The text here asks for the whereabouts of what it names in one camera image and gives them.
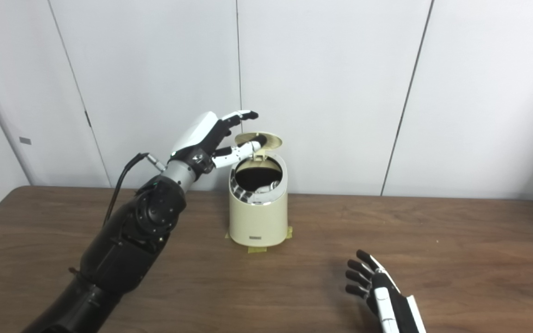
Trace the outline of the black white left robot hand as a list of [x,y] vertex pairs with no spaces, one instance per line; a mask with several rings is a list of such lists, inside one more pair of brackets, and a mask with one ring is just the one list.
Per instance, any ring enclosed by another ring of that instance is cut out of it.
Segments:
[[180,161],[198,179],[215,168],[228,167],[251,157],[268,143],[266,135],[254,134],[237,145],[219,146],[231,135],[231,128],[258,116],[257,112],[250,110],[231,112],[221,118],[212,111],[201,114],[176,142],[167,164]]

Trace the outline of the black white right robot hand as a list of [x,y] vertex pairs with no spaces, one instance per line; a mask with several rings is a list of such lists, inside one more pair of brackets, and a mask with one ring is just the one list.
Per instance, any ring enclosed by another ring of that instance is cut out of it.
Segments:
[[366,302],[384,333],[425,333],[413,295],[402,295],[391,274],[372,255],[358,249],[357,259],[347,260],[345,276],[353,284],[345,291]]

